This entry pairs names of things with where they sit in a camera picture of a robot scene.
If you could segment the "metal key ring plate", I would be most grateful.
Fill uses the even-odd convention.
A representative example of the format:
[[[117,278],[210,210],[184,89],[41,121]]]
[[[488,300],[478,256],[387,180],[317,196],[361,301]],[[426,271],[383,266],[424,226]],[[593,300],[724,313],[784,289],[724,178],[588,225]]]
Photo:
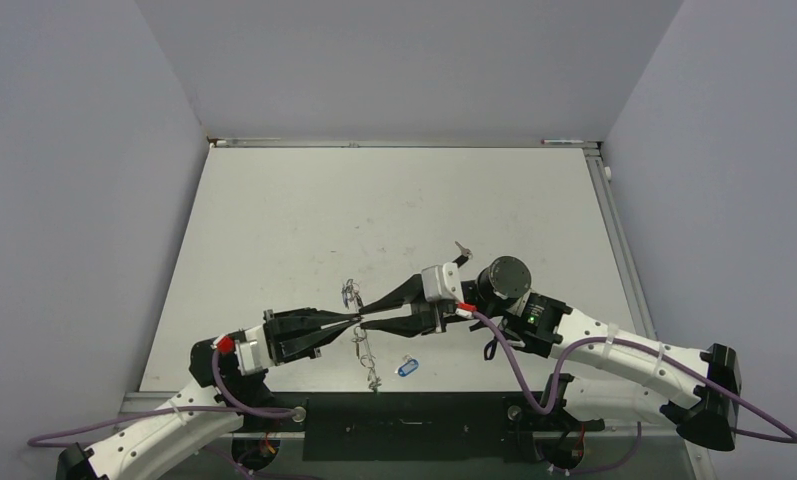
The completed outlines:
[[[359,285],[352,278],[344,283],[341,295],[344,306],[352,312],[358,313],[364,306]],[[366,370],[367,388],[373,393],[378,393],[382,381],[376,370],[376,358],[372,353],[368,333],[362,323],[354,326],[352,341],[358,362]]]

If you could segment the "black tagged key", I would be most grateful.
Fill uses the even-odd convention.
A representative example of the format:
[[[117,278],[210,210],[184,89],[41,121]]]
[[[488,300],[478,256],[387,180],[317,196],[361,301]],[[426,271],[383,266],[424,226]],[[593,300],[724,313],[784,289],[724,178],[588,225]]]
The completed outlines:
[[[472,253],[472,251],[469,248],[465,247],[464,245],[462,245],[458,241],[455,241],[454,244],[456,245],[456,247],[459,250],[459,255],[454,260],[454,263],[458,267],[462,267],[463,265],[465,265],[467,262],[469,262],[472,259],[473,253]]]

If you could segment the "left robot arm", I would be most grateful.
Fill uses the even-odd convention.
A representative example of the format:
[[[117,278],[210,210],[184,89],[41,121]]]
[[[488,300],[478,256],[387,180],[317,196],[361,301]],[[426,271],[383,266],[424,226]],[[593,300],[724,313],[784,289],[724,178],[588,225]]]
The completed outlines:
[[[314,308],[266,311],[262,324],[200,341],[190,351],[187,385],[154,410],[125,417],[127,427],[59,455],[58,479],[157,479],[220,436],[271,421],[301,422],[300,406],[274,403],[268,371],[315,359],[361,322],[357,313]]]

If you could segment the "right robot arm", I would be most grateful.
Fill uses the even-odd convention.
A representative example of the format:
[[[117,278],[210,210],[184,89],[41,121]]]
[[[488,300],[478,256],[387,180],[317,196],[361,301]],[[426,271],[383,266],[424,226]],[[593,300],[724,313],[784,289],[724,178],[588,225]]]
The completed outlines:
[[[412,338],[447,324],[492,326],[484,356],[502,350],[551,358],[556,364],[541,398],[526,396],[553,428],[571,421],[622,420],[672,426],[686,441],[717,451],[736,447],[741,377],[736,351],[672,346],[594,319],[532,288],[529,268],[501,256],[473,280],[462,280],[465,255],[411,276],[361,315],[410,306],[404,317],[366,321],[364,328]]]

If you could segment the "blue tagged key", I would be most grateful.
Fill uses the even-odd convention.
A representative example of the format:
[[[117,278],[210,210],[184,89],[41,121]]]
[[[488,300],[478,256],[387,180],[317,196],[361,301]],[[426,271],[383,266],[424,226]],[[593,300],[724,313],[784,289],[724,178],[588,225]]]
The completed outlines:
[[[406,357],[403,359],[402,364],[396,369],[395,373],[401,377],[406,378],[412,373],[416,372],[420,366],[417,359],[413,357]]]

